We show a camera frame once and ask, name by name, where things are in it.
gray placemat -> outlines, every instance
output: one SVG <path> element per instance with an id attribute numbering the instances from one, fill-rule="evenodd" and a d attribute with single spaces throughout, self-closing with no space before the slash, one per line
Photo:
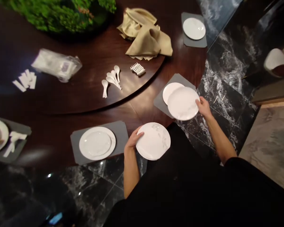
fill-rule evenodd
<path id="1" fill-rule="evenodd" d="M 4 118 L 0 118 L 1 121 L 3 121 L 7 127 L 9 128 L 9 132 L 11 131 L 15 131 L 18 133 L 22 133 L 22 134 L 26 134 L 26 135 L 30 135 L 32 133 L 32 130 L 30 127 L 26 126 L 26 125 L 22 125 L 10 120 L 6 120 Z M 5 163 L 12 163 L 13 161 L 15 161 L 18 156 L 20 155 L 24 145 L 26 144 L 26 140 L 18 140 L 16 142 L 16 146 L 15 146 L 15 151 L 14 152 L 10 152 L 10 154 L 5 158 L 3 157 L 6 149 L 8 148 L 9 144 L 10 144 L 10 137 L 8 142 L 6 143 L 6 145 L 3 147 L 3 149 L 0 151 L 0 161 L 1 162 L 5 162 Z"/>
<path id="2" fill-rule="evenodd" d="M 112 157 L 112 156 L 124 153 L 124 147 L 128 141 L 128 133 L 127 133 L 126 124 L 123 121 L 115 121 L 112 123 L 99 125 L 99 126 L 110 129 L 116 137 L 116 147 L 114 151 L 108 157 Z M 75 162 L 79 165 L 94 162 L 93 160 L 90 160 L 84 157 L 83 154 L 80 152 L 80 148 L 79 148 L 79 141 L 80 141 L 81 136 L 89 129 L 90 128 L 74 131 L 70 136 Z"/>
<path id="3" fill-rule="evenodd" d="M 186 19 L 188 18 L 196 18 L 200 21 L 202 21 L 202 23 L 204 24 L 204 18 L 202 17 L 202 15 L 199 14 L 190 14 L 190 13 L 182 13 L 181 14 L 181 19 L 182 19 L 182 30 L 183 30 L 183 23 Z M 185 32 L 183 31 L 183 37 L 184 37 L 184 44 L 186 46 L 190 46 L 190 47 L 207 47 L 207 41 L 206 41 L 206 35 L 199 40 L 193 40 L 191 38 L 189 38 Z"/>
<path id="4" fill-rule="evenodd" d="M 196 86 L 193 85 L 192 83 L 190 83 L 187 79 L 185 79 L 183 76 L 181 76 L 180 74 L 176 73 L 175 75 L 173 75 L 173 77 L 169 80 L 169 82 L 164 86 L 164 88 L 170 84 L 170 83 L 181 83 L 183 84 L 185 87 L 190 87 L 194 90 L 196 90 Z M 168 111 L 167 105 L 165 104 L 164 100 L 163 100 L 163 90 L 164 88 L 160 91 L 160 93 L 155 97 L 154 99 L 154 106 L 157 107 L 159 110 L 161 110 L 163 113 L 165 113 L 167 116 L 169 116 L 170 118 L 174 119 L 174 117 L 170 114 L 170 112 Z"/>

round wooden table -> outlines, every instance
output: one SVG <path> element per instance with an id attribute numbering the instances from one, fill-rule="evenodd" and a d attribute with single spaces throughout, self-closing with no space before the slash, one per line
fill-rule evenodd
<path id="1" fill-rule="evenodd" d="M 147 73 L 140 78 L 128 69 L 138 61 L 125 55 L 131 43 L 119 36 L 115 28 L 121 24 L 126 7 L 144 8 L 157 17 L 157 24 L 170 36 L 174 51 L 172 57 L 139 61 L 147 68 Z M 52 39 L 16 12 L 0 5 L 0 117 L 32 128 L 15 164 L 46 172 L 75 165 L 70 135 L 83 128 L 122 120 L 130 135 L 147 122 L 168 126 L 173 119 L 153 105 L 154 98 L 175 73 L 198 86 L 207 52 L 207 48 L 183 44 L 182 12 L 201 14 L 194 0 L 144 0 L 139 3 L 117 0 L 115 18 L 106 31 L 89 41 L 70 44 Z M 12 81 L 30 68 L 40 48 L 77 55 L 83 68 L 67 84 L 60 83 L 54 76 L 40 75 L 36 89 L 22 93 Z M 110 85 L 108 98 L 103 99 L 103 87 L 99 83 L 114 65 L 121 68 L 123 90 L 120 92 Z"/>

white chair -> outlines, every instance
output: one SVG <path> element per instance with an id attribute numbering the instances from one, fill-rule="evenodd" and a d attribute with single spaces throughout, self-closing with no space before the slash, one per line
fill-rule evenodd
<path id="1" fill-rule="evenodd" d="M 272 76 L 284 77 L 284 49 L 272 49 L 264 62 L 264 68 Z"/>

white spoon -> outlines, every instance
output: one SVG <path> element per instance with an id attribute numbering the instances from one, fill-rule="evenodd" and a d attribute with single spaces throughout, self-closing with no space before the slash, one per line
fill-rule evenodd
<path id="1" fill-rule="evenodd" d="M 119 77 L 120 68 L 119 68 L 119 66 L 114 66 L 114 70 L 115 70 L 116 73 L 117 73 L 118 83 L 120 83 L 120 77 Z"/>
<path id="2" fill-rule="evenodd" d="M 107 98 L 106 90 L 107 90 L 108 82 L 106 80 L 102 80 L 102 85 L 103 85 L 103 88 L 104 88 L 102 98 Z"/>
<path id="3" fill-rule="evenodd" d="M 117 80 L 117 78 L 116 78 L 116 71 L 115 71 L 115 70 L 112 70 L 110 73 L 113 75 L 115 81 L 116 81 L 117 83 L 119 83 L 118 80 Z"/>
<path id="4" fill-rule="evenodd" d="M 117 88 L 119 88 L 120 90 L 122 90 L 122 88 L 120 87 L 120 85 L 118 85 L 118 83 L 116 83 L 115 80 L 112 79 L 111 77 L 106 77 L 106 80 L 107 80 L 109 83 L 116 85 Z"/>
<path id="5" fill-rule="evenodd" d="M 106 74 L 108 77 L 110 77 L 110 78 L 112 78 L 115 82 L 116 82 L 116 84 L 118 84 L 118 81 L 117 81 L 117 79 L 116 79 L 116 76 L 114 76 L 112 73 L 107 73 Z"/>

green plant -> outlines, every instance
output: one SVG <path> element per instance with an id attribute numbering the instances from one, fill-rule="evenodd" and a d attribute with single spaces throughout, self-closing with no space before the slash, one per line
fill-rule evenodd
<path id="1" fill-rule="evenodd" d="M 53 32 L 85 32 L 101 25 L 116 10 L 115 0 L 0 0 L 37 29 Z"/>

